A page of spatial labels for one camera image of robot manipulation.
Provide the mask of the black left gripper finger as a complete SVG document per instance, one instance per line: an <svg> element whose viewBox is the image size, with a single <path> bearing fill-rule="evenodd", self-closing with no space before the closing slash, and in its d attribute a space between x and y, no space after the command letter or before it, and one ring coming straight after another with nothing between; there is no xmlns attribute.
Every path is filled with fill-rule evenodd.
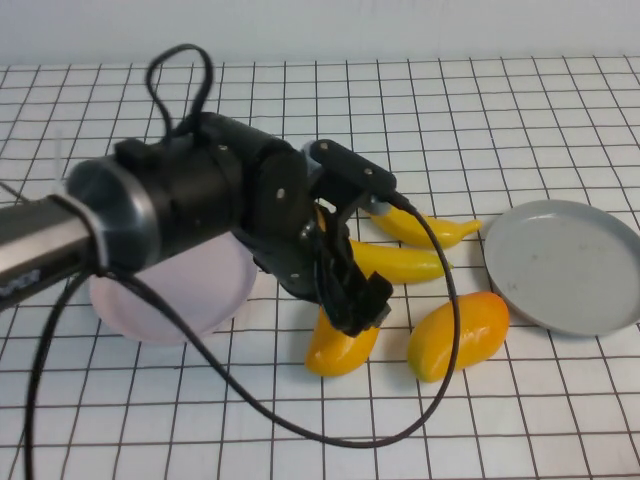
<svg viewBox="0 0 640 480"><path fill-rule="evenodd" d="M393 285L379 272L374 271L355 291L350 313L352 329L378 328L389 315L388 304Z"/></svg>
<svg viewBox="0 0 640 480"><path fill-rule="evenodd" d="M362 321L357 319L356 314L362 299L363 296L359 293L347 296L320 295L321 305L331 326L350 337L355 337L364 330Z"/></svg>

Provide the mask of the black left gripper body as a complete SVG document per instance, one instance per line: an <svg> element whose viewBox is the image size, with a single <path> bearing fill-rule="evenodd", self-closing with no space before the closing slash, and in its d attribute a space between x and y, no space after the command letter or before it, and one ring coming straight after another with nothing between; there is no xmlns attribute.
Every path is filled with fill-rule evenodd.
<svg viewBox="0 0 640 480"><path fill-rule="evenodd" d="M349 229L312 199L247 201L238 239L298 299L340 303L353 295Z"/></svg>

